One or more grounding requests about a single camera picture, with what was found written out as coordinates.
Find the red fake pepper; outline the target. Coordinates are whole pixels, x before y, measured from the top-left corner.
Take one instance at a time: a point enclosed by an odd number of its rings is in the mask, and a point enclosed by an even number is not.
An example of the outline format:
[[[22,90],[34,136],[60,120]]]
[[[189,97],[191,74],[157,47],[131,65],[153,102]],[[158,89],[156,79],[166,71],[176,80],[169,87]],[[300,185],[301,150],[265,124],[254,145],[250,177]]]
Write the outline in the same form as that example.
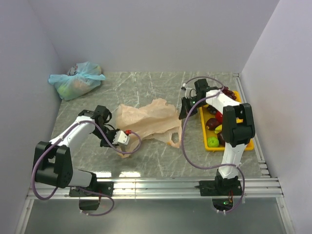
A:
[[[219,123],[223,122],[223,115],[220,112],[216,112],[215,118],[217,119]]]

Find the orange translucent plastic bag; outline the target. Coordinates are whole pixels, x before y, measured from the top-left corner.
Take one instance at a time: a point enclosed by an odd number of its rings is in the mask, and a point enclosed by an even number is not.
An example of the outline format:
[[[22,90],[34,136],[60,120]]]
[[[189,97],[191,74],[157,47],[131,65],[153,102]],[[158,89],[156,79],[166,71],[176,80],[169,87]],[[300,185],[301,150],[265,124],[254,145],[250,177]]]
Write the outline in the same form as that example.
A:
[[[119,105],[115,114],[116,127],[137,133],[141,140],[156,139],[179,148],[182,137],[182,121],[176,107],[162,98],[136,108]]]

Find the yellow fake banana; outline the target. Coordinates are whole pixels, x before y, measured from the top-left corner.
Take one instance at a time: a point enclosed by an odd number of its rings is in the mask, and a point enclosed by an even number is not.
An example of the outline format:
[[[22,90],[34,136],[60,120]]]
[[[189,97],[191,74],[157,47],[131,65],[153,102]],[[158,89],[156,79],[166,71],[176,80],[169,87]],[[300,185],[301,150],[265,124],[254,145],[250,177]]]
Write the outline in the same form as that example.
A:
[[[219,126],[217,126],[214,130],[214,133],[217,135],[218,133],[222,132],[222,124],[220,124]]]

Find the red grape bunch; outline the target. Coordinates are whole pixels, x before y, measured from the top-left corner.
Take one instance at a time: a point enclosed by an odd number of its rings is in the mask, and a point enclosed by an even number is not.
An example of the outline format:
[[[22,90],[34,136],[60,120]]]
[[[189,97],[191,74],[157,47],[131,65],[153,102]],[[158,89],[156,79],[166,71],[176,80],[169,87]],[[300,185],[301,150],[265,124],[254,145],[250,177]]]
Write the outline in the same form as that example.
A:
[[[235,93],[229,89],[229,87],[225,86],[222,90],[223,94],[225,94],[226,96],[228,96],[229,98],[236,100],[237,97],[235,95]]]

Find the green fake apple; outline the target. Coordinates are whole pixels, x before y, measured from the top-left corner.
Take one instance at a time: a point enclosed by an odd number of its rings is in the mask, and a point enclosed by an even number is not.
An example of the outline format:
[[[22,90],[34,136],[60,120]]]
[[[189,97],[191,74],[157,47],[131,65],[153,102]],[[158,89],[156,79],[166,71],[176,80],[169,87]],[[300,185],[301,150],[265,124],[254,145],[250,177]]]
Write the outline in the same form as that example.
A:
[[[219,140],[218,138],[212,136],[207,138],[207,145],[209,148],[217,148],[219,147]]]

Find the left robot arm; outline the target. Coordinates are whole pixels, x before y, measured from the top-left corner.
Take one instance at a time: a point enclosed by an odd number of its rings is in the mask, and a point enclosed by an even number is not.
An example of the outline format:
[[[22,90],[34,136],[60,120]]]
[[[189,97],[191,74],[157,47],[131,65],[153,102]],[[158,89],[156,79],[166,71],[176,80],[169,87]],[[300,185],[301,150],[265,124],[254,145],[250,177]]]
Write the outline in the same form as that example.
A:
[[[90,134],[100,139],[101,147],[119,149],[127,146],[130,133],[109,129],[107,124],[111,118],[112,113],[105,106],[99,105],[93,111],[83,110],[59,136],[49,142],[39,142],[35,148],[32,190],[36,189],[35,183],[42,183],[56,188],[80,187],[87,196],[96,194],[96,174],[74,169],[72,155]]]

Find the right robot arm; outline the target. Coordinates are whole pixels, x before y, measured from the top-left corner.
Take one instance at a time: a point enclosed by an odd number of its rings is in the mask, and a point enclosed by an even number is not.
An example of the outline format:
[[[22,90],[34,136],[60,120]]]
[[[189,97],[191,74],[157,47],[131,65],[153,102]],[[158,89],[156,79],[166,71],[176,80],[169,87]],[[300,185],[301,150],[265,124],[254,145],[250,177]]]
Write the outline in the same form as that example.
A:
[[[193,78],[194,88],[183,83],[181,89],[185,96],[181,99],[182,106],[179,119],[184,121],[185,129],[189,117],[197,113],[197,108],[209,105],[222,114],[222,136],[225,141],[225,150],[221,165],[217,165],[216,176],[211,185],[200,184],[203,192],[209,195],[242,195],[244,182],[238,177],[242,175],[239,168],[241,157],[255,136],[255,126],[252,107],[248,103],[240,103],[228,94],[225,86],[209,86],[209,77],[200,76]]]

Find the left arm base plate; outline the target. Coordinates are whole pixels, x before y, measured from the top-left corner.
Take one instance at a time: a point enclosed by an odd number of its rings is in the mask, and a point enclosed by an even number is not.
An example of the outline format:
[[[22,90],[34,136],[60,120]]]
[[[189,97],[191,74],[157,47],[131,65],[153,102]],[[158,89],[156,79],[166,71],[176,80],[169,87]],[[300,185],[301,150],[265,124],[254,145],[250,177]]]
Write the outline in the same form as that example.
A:
[[[82,189],[75,188],[70,189],[69,196],[70,197],[95,197],[98,196],[95,193],[98,194],[104,194],[107,196],[113,195],[114,190],[114,182],[106,181],[106,182],[99,182],[97,185],[92,185],[86,188],[83,188],[87,190],[87,192],[84,192]]]

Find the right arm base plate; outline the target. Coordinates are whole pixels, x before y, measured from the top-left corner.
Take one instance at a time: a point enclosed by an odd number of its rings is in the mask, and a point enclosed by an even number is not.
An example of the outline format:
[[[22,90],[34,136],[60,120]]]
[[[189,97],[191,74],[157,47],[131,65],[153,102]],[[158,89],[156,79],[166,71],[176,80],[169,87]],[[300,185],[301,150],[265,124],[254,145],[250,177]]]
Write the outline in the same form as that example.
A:
[[[201,196],[228,196],[228,195],[242,195],[242,185],[240,181],[199,181],[197,188]]]

